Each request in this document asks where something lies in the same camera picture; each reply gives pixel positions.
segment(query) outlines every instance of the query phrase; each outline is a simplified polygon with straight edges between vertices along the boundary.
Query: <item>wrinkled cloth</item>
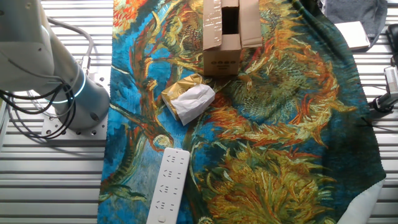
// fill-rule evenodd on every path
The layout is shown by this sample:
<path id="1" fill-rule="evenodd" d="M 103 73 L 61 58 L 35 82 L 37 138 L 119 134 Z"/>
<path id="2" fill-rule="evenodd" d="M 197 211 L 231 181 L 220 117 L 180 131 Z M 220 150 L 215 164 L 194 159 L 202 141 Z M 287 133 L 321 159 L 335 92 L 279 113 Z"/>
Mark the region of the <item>wrinkled cloth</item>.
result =
<path id="1" fill-rule="evenodd" d="M 115 1 L 98 223 L 146 223 L 166 147 L 191 153 L 178 224 L 337 223 L 385 178 L 337 28 L 297 0 L 259 5 L 263 46 L 205 77 L 215 100 L 183 126 L 160 94 L 203 73 L 202 1 Z"/>

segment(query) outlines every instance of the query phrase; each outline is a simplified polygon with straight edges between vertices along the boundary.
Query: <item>metal slats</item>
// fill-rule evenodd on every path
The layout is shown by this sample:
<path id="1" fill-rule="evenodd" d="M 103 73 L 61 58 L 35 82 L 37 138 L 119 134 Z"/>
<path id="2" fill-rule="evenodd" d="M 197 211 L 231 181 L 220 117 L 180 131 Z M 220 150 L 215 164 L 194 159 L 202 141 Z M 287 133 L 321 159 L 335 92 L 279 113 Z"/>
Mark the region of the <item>metal slats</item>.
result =
<path id="1" fill-rule="evenodd" d="M 398 23 L 398 0 L 388 2 L 386 24 Z M 107 87 L 112 60 L 113 1 L 51 0 L 42 4 L 48 16 L 79 26 L 93 36 L 90 78 Z M 58 26 L 52 29 L 80 60 L 87 40 Z M 379 88 L 385 88 L 383 70 L 389 66 L 390 57 L 385 35 L 368 53 L 354 55 L 368 101 L 385 93 Z M 33 107 L 29 102 L 17 102 L 25 108 Z M 37 132 L 46 119 L 40 115 L 21 116 Z M 379 118 L 374 124 L 388 128 L 374 128 L 387 179 L 368 223 L 398 223 L 398 112 Z M 40 145 L 9 123 L 0 151 L 0 223 L 96 223 L 103 153 L 101 141 Z"/>

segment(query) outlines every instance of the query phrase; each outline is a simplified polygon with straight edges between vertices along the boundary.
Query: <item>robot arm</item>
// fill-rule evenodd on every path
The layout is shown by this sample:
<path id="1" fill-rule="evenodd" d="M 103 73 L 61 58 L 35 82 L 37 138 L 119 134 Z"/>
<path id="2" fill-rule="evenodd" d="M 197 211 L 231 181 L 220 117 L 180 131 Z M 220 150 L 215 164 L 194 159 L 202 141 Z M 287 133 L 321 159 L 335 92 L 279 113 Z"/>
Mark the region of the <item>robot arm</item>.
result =
<path id="1" fill-rule="evenodd" d="M 70 129 L 91 128 L 104 119 L 109 95 L 88 78 L 89 57 L 83 57 L 83 70 L 52 32 L 40 1 L 0 0 L 0 11 L 0 89 L 34 90 L 43 95 L 59 86 L 57 79 L 62 80 L 75 96 L 76 115 Z M 52 106 L 57 114 L 70 109 L 63 94 L 57 95 Z M 65 115 L 59 119 L 68 122 Z"/>

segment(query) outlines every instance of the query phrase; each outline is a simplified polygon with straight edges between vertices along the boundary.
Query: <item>open cardboard box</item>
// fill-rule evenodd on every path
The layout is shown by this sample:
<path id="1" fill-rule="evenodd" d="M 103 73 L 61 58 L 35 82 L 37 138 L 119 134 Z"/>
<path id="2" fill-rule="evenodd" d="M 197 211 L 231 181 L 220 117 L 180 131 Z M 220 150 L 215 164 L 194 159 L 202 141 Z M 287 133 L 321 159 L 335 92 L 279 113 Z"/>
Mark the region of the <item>open cardboard box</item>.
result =
<path id="1" fill-rule="evenodd" d="M 204 0 L 205 76 L 237 75 L 242 49 L 261 45 L 258 0 Z"/>

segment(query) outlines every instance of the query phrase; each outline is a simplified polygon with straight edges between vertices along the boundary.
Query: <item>power strip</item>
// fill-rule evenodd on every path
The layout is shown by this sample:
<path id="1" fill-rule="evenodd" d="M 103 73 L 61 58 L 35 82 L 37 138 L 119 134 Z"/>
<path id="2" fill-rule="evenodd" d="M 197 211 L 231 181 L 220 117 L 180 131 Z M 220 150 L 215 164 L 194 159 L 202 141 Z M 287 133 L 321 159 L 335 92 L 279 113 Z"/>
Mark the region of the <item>power strip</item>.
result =
<path id="1" fill-rule="evenodd" d="M 147 224 L 175 224 L 181 204 L 190 153 L 166 148 L 150 204 Z"/>

